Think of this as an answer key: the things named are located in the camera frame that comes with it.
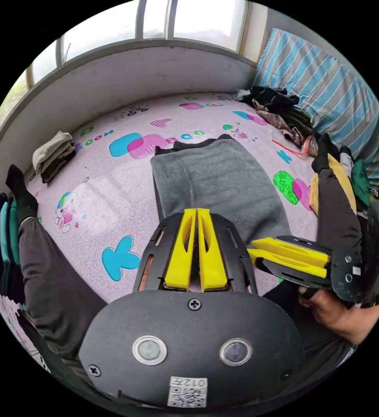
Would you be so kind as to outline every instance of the foot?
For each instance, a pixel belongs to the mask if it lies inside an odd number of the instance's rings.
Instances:
[[[19,225],[27,217],[36,217],[38,208],[37,200],[27,191],[23,173],[15,165],[10,165],[8,169],[6,184],[13,193],[17,203]]]

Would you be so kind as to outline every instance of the screw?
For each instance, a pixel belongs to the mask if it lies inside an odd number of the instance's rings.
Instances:
[[[197,311],[201,308],[201,302],[197,298],[191,298],[188,301],[188,308],[192,311]]]
[[[89,365],[88,366],[88,371],[93,377],[100,377],[101,376],[101,371],[100,371],[100,368],[98,368],[98,366]]]
[[[286,371],[282,372],[280,379],[282,381],[286,381],[292,375],[292,369],[287,369]]]

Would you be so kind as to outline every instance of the pile of clothes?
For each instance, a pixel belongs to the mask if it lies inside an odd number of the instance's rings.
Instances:
[[[61,168],[76,154],[72,136],[59,131],[49,142],[33,153],[33,167],[42,178],[42,183],[50,182]]]
[[[309,114],[299,107],[298,96],[288,96],[286,88],[254,86],[250,90],[238,90],[233,98],[246,103],[269,124],[280,130],[283,136],[301,148],[309,136],[315,135]]]
[[[0,193],[0,294],[24,303],[24,283],[18,247],[18,216],[14,198]]]

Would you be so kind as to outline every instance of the blue striped fabric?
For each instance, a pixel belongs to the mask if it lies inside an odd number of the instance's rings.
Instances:
[[[379,186],[379,102],[359,75],[318,46],[273,29],[257,65],[254,85],[285,87],[314,128],[353,157],[364,158],[368,178]]]

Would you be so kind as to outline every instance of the gray towel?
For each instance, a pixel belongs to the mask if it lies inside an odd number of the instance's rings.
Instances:
[[[290,235],[285,209],[260,164],[237,141],[222,139],[151,159],[164,217],[210,209],[234,223],[245,244]]]

